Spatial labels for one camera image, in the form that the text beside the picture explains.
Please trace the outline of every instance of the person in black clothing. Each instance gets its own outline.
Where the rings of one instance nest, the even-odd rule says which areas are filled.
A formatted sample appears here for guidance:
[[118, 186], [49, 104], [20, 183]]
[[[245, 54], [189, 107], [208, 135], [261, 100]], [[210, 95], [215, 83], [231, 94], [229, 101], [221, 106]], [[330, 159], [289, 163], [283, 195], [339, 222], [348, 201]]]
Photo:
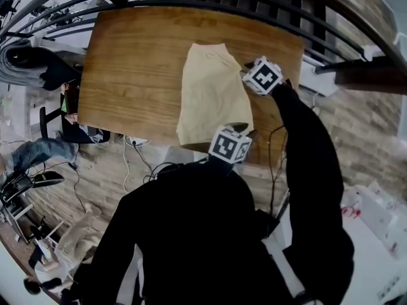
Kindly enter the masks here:
[[[272, 97], [288, 132], [293, 240], [284, 255], [312, 299], [340, 304], [354, 247], [342, 228], [336, 151], [292, 88], [280, 85]], [[176, 166], [121, 199], [93, 257], [84, 305], [115, 304], [136, 245], [143, 275], [132, 304], [297, 304], [258, 237], [249, 187], [235, 172], [209, 169]]]

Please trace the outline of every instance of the yellow cloth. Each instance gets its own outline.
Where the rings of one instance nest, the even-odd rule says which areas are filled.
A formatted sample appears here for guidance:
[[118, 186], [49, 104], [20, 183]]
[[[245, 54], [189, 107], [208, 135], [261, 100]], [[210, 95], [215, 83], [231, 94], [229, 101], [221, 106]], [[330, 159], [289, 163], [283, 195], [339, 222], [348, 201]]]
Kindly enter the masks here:
[[242, 68], [224, 44], [193, 44], [185, 62], [177, 133], [181, 144], [210, 142], [219, 125], [248, 123], [253, 130], [250, 100]]

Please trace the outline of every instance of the white cube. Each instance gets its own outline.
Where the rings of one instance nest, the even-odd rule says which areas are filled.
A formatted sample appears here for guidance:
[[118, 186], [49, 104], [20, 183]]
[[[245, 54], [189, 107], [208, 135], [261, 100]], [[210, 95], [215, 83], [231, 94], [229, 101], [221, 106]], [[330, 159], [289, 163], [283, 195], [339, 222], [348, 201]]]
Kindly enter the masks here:
[[251, 143], [251, 138], [220, 126], [210, 144], [209, 154], [229, 164], [238, 163], [246, 158]]
[[256, 59], [254, 67], [243, 77], [243, 82], [258, 95], [267, 95], [282, 83], [282, 78], [280, 67], [266, 57], [261, 57]]

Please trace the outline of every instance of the gray blanket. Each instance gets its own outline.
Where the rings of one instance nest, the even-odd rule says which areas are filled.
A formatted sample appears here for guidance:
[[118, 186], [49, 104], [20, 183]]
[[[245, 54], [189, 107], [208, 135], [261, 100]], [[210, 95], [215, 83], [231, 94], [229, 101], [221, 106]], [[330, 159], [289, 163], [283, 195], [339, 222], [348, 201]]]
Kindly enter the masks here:
[[18, 52], [22, 48], [30, 48], [28, 39], [21, 39], [6, 45], [0, 50], [0, 81], [19, 86], [42, 87], [45, 81], [40, 78], [47, 66], [39, 66], [32, 69], [16, 66], [7, 56], [8, 52]]

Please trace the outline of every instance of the table top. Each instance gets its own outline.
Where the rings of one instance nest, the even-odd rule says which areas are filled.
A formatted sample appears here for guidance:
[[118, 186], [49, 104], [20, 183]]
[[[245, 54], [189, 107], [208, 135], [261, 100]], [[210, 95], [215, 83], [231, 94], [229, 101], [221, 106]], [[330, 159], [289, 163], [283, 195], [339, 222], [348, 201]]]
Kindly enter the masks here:
[[[78, 121], [178, 146], [181, 80], [193, 43], [224, 43], [243, 67], [265, 55], [298, 87], [303, 41], [278, 28], [226, 13], [144, 7], [99, 13], [88, 47]], [[247, 90], [258, 130], [247, 161], [268, 166], [268, 136], [282, 124], [273, 98]], [[272, 137], [276, 164], [285, 131]]]

